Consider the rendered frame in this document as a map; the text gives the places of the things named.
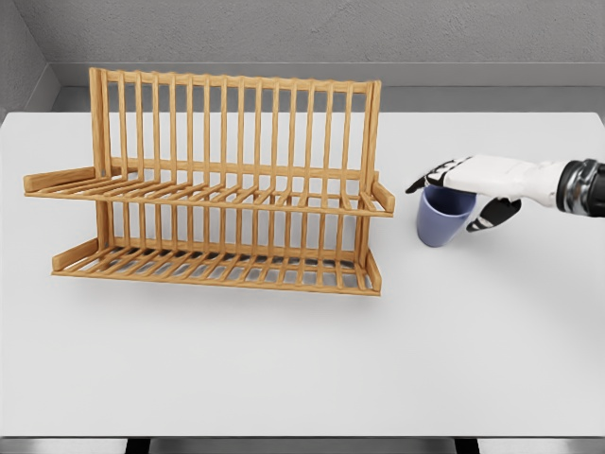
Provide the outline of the blue cup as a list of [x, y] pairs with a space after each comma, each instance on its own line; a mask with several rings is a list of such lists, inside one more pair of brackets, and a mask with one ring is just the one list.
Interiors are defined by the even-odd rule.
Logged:
[[421, 195], [416, 226], [427, 246], [441, 247], [458, 232], [475, 208], [476, 194], [435, 185]]

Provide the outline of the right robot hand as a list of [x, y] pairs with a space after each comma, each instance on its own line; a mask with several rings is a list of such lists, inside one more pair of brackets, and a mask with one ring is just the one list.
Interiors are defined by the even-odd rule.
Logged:
[[522, 175], [530, 167], [527, 162], [488, 155], [458, 158], [430, 169], [406, 193], [433, 184], [493, 197], [466, 227], [468, 232], [477, 232], [498, 226], [520, 211]]

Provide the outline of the wooden two-tier dish rack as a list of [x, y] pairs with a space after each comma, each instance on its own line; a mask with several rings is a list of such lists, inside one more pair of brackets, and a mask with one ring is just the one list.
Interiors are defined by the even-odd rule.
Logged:
[[377, 295], [381, 84], [93, 68], [90, 167], [29, 197], [95, 203], [57, 275]]

